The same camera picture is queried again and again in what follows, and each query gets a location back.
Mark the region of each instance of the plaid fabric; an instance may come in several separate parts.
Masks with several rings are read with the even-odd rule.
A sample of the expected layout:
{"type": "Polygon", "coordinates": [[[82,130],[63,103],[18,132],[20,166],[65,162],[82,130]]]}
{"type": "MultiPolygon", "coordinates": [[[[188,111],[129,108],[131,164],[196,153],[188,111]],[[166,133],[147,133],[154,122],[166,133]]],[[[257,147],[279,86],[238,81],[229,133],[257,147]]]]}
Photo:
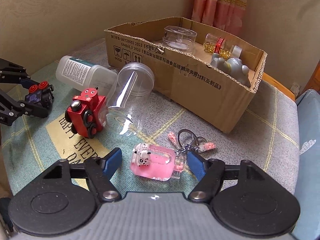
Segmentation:
{"type": "MultiPolygon", "coordinates": [[[[100,65],[108,65],[104,39],[70,53],[100,65]]],[[[28,182],[60,158],[71,159],[74,146],[61,145],[64,142],[55,138],[51,125],[63,123],[63,114],[74,95],[80,92],[60,83],[55,78],[58,61],[49,64],[32,76],[34,80],[48,80],[55,87],[55,101],[49,117],[22,116],[11,127],[2,125],[3,155],[8,178],[15,194],[28,182]]],[[[9,95],[15,99],[24,98],[27,91],[15,87],[9,95]]],[[[133,146],[140,142],[173,147],[167,138],[169,131],[190,129],[197,136],[216,140],[217,149],[205,152],[204,158],[218,158],[227,164],[239,164],[243,159],[252,160],[290,192],[294,192],[299,164],[299,129],[296,104],[271,85],[261,82],[259,89],[229,134],[223,134],[212,125],[177,103],[158,93],[152,93],[148,114],[141,133],[136,136],[121,137],[104,129],[94,139],[87,139],[95,145],[97,155],[104,156],[114,147],[123,152],[121,168],[112,178],[113,184],[122,195],[126,191],[143,192],[184,192],[186,195],[197,184],[196,178],[187,168],[181,179],[167,182],[141,178],[129,169],[133,146]]],[[[80,179],[74,183],[86,187],[80,179]]],[[[228,181],[224,187],[234,184],[228,181]]]]}

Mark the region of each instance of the metal screw head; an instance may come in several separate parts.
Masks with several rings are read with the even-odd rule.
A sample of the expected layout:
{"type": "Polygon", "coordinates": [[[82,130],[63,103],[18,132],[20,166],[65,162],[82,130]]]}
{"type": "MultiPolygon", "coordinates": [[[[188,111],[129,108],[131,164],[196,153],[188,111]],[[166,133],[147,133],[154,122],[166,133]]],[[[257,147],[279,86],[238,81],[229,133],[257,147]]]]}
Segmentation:
{"type": "Polygon", "coordinates": [[[75,101],[72,101],[72,103],[70,104],[71,107],[77,107],[79,106],[80,104],[80,101],[79,100],[75,100],[75,101]]]}
{"type": "Polygon", "coordinates": [[[116,197],[118,197],[119,193],[114,190],[108,190],[105,191],[102,195],[105,199],[115,199],[116,197]]]}
{"type": "Polygon", "coordinates": [[[190,197],[193,199],[204,199],[206,197],[206,193],[203,191],[195,191],[190,194],[190,197]]]}

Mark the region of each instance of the red label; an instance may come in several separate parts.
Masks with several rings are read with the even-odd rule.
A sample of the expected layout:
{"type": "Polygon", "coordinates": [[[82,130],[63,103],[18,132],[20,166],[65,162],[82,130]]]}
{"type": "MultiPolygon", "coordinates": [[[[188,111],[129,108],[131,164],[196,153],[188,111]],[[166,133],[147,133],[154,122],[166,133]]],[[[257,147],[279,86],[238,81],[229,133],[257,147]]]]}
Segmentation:
{"type": "Polygon", "coordinates": [[[224,42],[224,38],[220,37],[216,43],[216,46],[214,47],[214,53],[218,53],[220,52],[221,49],[221,45],[224,42]]]}

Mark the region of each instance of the red wheel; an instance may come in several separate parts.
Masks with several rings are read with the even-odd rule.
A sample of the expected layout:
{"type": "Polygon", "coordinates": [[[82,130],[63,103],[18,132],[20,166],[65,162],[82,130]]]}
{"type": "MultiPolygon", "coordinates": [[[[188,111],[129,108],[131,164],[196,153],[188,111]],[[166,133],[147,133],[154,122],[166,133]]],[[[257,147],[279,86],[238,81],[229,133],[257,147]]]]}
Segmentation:
{"type": "Polygon", "coordinates": [[[93,121],[92,111],[90,109],[86,110],[83,115],[83,124],[85,127],[89,127],[93,121]]]}
{"type": "Polygon", "coordinates": [[[29,87],[29,93],[33,93],[35,91],[37,91],[38,86],[37,85],[32,85],[31,87],[29,87]]]}
{"type": "Polygon", "coordinates": [[[74,134],[77,134],[77,133],[78,133],[77,130],[76,130],[76,128],[75,128],[75,126],[74,126],[73,124],[71,125],[71,132],[74,133],[74,134]]]}
{"type": "Polygon", "coordinates": [[[66,119],[67,122],[72,122],[71,118],[68,114],[68,108],[66,109],[66,111],[64,112],[64,119],[66,119]]]}
{"type": "Polygon", "coordinates": [[[47,81],[42,81],[39,84],[39,89],[43,90],[43,89],[46,89],[48,86],[49,86],[49,83],[47,81]]]}
{"type": "Polygon", "coordinates": [[[97,134],[97,127],[95,123],[92,123],[88,128],[88,138],[92,139],[97,134]]]}

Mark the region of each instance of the gray toy elephant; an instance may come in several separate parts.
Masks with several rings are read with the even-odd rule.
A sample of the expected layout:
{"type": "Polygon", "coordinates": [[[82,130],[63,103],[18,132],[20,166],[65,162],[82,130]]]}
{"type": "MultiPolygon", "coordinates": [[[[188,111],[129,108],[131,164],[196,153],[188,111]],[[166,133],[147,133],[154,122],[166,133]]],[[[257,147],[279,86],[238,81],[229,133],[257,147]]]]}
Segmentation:
{"type": "Polygon", "coordinates": [[[248,78],[249,68],[246,65],[242,65],[241,59],[230,58],[225,61],[225,59],[220,57],[218,53],[213,53],[210,64],[238,80],[244,86],[251,86],[248,78]]]}

